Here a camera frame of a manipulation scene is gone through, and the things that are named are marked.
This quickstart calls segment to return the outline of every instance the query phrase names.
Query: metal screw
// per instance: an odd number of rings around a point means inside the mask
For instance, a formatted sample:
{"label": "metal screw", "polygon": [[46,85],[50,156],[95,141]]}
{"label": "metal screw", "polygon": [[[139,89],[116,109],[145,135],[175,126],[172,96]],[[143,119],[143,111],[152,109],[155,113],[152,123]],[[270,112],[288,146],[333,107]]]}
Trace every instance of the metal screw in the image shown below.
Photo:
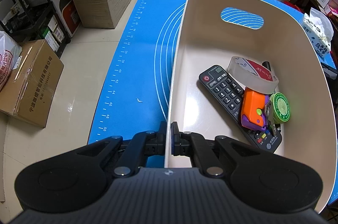
{"label": "metal screw", "polygon": [[207,173],[210,175],[221,175],[223,173],[223,169],[220,167],[209,167],[207,168]]}
{"label": "metal screw", "polygon": [[131,170],[128,167],[125,167],[125,166],[117,167],[114,170],[114,173],[116,175],[120,175],[120,176],[128,175],[128,174],[130,174],[130,172],[131,172]]}

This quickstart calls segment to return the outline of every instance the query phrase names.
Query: beige storage bin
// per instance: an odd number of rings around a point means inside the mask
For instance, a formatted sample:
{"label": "beige storage bin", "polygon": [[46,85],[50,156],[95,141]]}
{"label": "beige storage bin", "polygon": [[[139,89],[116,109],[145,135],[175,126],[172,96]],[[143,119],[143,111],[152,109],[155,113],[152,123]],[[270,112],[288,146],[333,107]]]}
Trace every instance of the beige storage bin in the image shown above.
{"label": "beige storage bin", "polygon": [[[251,29],[225,22],[221,12],[226,7],[260,15],[264,24]],[[172,73],[165,167],[191,166],[189,158],[171,155],[173,121],[178,122],[180,131],[197,132],[206,139],[226,135],[247,143],[228,113],[198,81],[199,74],[212,65],[227,69],[232,56],[270,62],[279,78],[277,91],[288,98],[291,110],[275,153],[307,164],[320,174],[323,193],[316,206],[320,212],[331,195],[337,165],[329,89],[300,24],[262,0],[187,0]]]}

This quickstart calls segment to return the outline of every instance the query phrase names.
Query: green lid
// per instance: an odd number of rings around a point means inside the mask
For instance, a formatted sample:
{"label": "green lid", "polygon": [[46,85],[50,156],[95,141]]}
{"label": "green lid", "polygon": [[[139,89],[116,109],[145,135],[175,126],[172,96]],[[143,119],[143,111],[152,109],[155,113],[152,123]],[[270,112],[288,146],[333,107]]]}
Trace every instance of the green lid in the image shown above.
{"label": "green lid", "polygon": [[284,94],[278,92],[270,97],[273,105],[273,116],[276,124],[284,123],[290,119],[290,105]]}

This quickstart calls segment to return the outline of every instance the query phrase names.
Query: tile floor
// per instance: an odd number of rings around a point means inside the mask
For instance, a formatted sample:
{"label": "tile floor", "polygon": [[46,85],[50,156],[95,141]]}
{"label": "tile floor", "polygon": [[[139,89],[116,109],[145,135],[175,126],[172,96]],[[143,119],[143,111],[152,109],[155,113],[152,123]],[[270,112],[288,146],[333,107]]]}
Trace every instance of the tile floor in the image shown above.
{"label": "tile floor", "polygon": [[22,209],[14,180],[27,165],[87,143],[92,118],[109,64],[137,0],[132,0],[116,29],[80,28],[61,60],[65,67],[45,129],[10,118],[4,146],[4,188],[0,220],[7,223]]}

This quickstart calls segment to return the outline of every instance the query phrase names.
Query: tissue pack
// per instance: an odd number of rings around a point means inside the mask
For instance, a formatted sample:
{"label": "tissue pack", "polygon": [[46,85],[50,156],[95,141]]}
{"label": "tissue pack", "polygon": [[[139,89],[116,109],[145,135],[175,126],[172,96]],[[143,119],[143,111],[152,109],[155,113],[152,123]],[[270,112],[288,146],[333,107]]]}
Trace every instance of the tissue pack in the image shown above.
{"label": "tissue pack", "polygon": [[301,23],[304,31],[310,39],[313,48],[321,56],[325,57],[331,51],[331,40],[329,40],[322,29],[317,26],[310,16],[304,14],[303,21]]}

